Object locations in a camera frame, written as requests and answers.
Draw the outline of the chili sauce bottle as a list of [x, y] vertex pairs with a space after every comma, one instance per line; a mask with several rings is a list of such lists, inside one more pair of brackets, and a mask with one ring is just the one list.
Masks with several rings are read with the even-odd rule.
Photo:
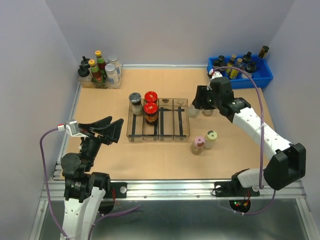
[[102, 76], [102, 73], [101, 73], [96, 61], [94, 59], [90, 59], [88, 61], [88, 64], [90, 66], [91, 74], [92, 74], [92, 77], [93, 77], [94, 81], [98, 82], [98, 83], [103, 83], [104, 82], [104, 78]]
[[96, 56], [98, 68], [99, 68], [102, 76], [104, 78], [106, 78], [106, 76], [107, 76], [106, 72], [105, 72], [106, 62], [105, 62], [105, 60], [103, 58], [102, 52], [100, 50], [96, 50], [95, 51], [95, 56]]

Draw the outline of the clear corner storage box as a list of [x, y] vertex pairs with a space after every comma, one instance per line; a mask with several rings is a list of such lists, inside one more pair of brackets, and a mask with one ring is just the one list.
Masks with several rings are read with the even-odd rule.
[[91, 81], [81, 81], [80, 77], [78, 78], [78, 82], [82, 88], [96, 88], [96, 89], [120, 89], [122, 85], [122, 79], [119, 78], [119, 82], [112, 83], [107, 81], [105, 82], [95, 82], [91, 69], [89, 68], [90, 75], [91, 75]]

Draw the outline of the red lid sauce jar back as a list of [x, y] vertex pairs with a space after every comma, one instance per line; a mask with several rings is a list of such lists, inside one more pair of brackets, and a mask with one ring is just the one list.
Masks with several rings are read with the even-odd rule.
[[148, 91], [144, 95], [144, 100], [146, 103], [155, 103], [158, 102], [158, 94], [155, 91]]

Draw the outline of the black cap spice jar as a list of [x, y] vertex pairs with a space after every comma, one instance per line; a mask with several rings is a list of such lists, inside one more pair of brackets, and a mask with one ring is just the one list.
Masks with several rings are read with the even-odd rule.
[[200, 113], [202, 112], [201, 109], [197, 109], [193, 104], [191, 104], [189, 107], [188, 107], [188, 116], [192, 119], [195, 119], [197, 118]]

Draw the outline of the black knob lid bottle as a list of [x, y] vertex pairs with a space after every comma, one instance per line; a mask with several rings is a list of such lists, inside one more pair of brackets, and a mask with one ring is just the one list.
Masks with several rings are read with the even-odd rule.
[[202, 110], [202, 114], [206, 117], [210, 117], [212, 116], [214, 113], [214, 110], [213, 109], [203, 109]]

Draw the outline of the dark bottle behind blue bin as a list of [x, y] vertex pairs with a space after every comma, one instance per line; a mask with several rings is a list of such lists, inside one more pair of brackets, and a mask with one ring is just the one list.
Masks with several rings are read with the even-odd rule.
[[258, 58], [264, 59], [267, 56], [269, 50], [270, 50], [270, 48], [267, 45], [262, 46], [258, 55], [257, 55]]

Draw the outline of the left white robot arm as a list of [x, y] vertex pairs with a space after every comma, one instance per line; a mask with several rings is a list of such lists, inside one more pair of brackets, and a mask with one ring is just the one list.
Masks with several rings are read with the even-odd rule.
[[102, 198], [111, 193], [109, 174], [90, 170], [101, 145], [119, 141], [123, 123], [122, 118], [113, 121], [107, 116], [92, 123], [72, 119], [58, 126], [59, 131], [81, 139], [79, 152], [69, 152], [61, 158], [65, 189], [60, 239], [83, 240], [89, 235]]

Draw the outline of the chili sauce bottle front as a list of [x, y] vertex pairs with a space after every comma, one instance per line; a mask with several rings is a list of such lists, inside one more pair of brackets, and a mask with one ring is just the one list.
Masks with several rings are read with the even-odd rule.
[[94, 59], [90, 59], [88, 61], [88, 64], [90, 66], [91, 74], [92, 74], [92, 77], [93, 77], [94, 81], [98, 82], [98, 83], [103, 83], [104, 82], [104, 78], [102, 76], [102, 73], [101, 73], [96, 61]]

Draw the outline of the blue plastic bin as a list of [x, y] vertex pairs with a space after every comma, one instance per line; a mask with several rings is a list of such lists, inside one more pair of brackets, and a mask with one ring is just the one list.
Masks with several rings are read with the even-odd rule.
[[[252, 80], [258, 88], [265, 88], [273, 79], [273, 74], [265, 59], [261, 59], [257, 54], [251, 56], [252, 61], [256, 62], [256, 71], [252, 74]], [[243, 78], [239, 72], [236, 79], [231, 79], [233, 89], [248, 89], [254, 88], [253, 83], [248, 78]]]

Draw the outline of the red lid sauce jar front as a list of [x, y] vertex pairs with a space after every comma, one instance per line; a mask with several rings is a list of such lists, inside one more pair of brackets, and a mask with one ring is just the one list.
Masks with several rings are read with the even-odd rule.
[[156, 125], [158, 123], [158, 105], [154, 102], [147, 102], [143, 109], [146, 123]]

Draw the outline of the white powder jar black lid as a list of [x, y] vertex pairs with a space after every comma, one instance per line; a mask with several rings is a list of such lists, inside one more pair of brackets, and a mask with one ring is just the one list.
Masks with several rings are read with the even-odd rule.
[[129, 101], [131, 104], [132, 113], [136, 116], [143, 114], [142, 96], [138, 92], [133, 92], [129, 95]]

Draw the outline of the red lid sauce jar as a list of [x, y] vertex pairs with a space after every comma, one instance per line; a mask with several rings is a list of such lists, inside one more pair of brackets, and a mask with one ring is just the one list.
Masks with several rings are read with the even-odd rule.
[[148, 91], [144, 95], [144, 100], [146, 103], [155, 103], [158, 102], [158, 94], [155, 91]]
[[154, 102], [147, 102], [143, 109], [146, 123], [156, 125], [158, 123], [158, 105]]

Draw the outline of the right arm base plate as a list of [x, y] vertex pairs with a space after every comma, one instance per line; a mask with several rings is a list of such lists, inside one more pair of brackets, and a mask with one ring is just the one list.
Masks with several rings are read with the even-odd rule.
[[251, 197], [260, 196], [259, 191], [253, 191], [251, 187], [245, 188], [237, 181], [218, 181], [214, 183], [216, 197], [245, 197], [250, 194]]

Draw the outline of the chili sauce bottle back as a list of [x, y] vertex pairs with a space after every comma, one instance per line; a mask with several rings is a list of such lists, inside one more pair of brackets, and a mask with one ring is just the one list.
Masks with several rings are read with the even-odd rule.
[[96, 50], [95, 51], [95, 56], [96, 56], [98, 68], [99, 68], [102, 76], [104, 78], [106, 78], [106, 76], [107, 76], [106, 72], [105, 72], [106, 62], [105, 62], [105, 60], [103, 58], [102, 52], [100, 50]]

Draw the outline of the pink lid spice jar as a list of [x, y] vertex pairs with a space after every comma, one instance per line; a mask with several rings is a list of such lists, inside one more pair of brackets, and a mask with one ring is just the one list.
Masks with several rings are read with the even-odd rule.
[[205, 139], [202, 136], [197, 136], [190, 146], [190, 151], [194, 155], [200, 155], [204, 149]]

